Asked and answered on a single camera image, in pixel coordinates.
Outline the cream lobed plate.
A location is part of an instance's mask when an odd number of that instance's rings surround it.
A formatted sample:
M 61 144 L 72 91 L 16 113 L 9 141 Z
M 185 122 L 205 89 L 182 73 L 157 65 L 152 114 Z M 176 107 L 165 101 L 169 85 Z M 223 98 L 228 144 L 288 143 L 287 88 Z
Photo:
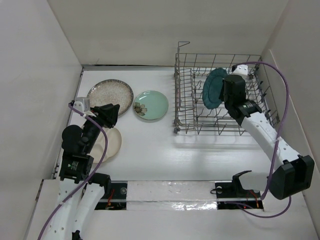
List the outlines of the cream lobed plate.
M 117 128 L 103 128 L 107 135 L 107 150 L 102 162 L 106 162 L 109 158 L 115 156 L 122 145 L 122 135 Z M 93 164 L 98 164 L 105 149 L 105 137 L 101 132 L 93 145 L 90 156 L 93 157 Z

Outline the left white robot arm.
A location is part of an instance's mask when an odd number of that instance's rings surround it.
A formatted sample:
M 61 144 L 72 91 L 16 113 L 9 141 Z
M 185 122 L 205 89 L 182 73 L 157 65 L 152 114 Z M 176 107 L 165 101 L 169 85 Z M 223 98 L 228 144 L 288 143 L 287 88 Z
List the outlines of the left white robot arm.
M 111 178 L 98 173 L 90 156 L 100 134 L 104 137 L 101 158 L 108 149 L 106 128 L 118 121 L 118 104 L 90 107 L 87 98 L 71 101 L 68 107 L 85 119 L 82 127 L 69 125 L 62 132 L 62 161 L 56 207 L 38 236 L 40 240 L 80 240 L 101 198 L 112 194 Z

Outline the teal scalloped plate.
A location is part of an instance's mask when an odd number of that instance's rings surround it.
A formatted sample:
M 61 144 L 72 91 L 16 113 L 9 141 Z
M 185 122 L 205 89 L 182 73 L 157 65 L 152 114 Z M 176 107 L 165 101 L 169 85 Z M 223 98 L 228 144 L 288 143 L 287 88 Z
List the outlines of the teal scalloped plate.
M 216 109 L 223 102 L 220 94 L 227 76 L 227 71 L 221 67 L 215 68 L 207 75 L 202 90 L 202 101 L 207 109 Z

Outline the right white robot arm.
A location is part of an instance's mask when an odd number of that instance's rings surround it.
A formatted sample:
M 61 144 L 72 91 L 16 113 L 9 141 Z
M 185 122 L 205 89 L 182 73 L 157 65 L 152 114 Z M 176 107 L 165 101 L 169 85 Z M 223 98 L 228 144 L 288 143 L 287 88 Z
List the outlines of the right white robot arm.
M 310 155 L 301 155 L 268 122 L 261 108 L 246 98 L 246 81 L 230 74 L 223 80 L 220 96 L 228 114 L 248 132 L 271 161 L 268 173 L 245 170 L 238 173 L 231 191 L 242 197 L 249 190 L 270 191 L 278 200 L 310 188 L 315 162 Z

